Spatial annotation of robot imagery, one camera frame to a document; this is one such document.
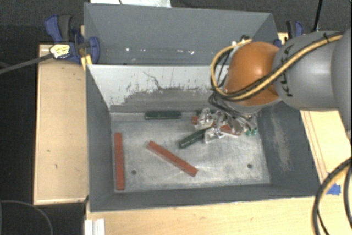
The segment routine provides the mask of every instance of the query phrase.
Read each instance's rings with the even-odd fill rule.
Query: red block
[[[198,169],[190,165],[186,161],[180,159],[178,156],[174,155],[170,151],[166,150],[164,147],[156,144],[154,141],[148,143],[147,148],[152,152],[156,153],[158,156],[178,167],[180,170],[183,170],[185,173],[190,176],[195,176],[198,172]]]
[[[120,132],[115,133],[115,170],[117,190],[125,190],[122,133]]]

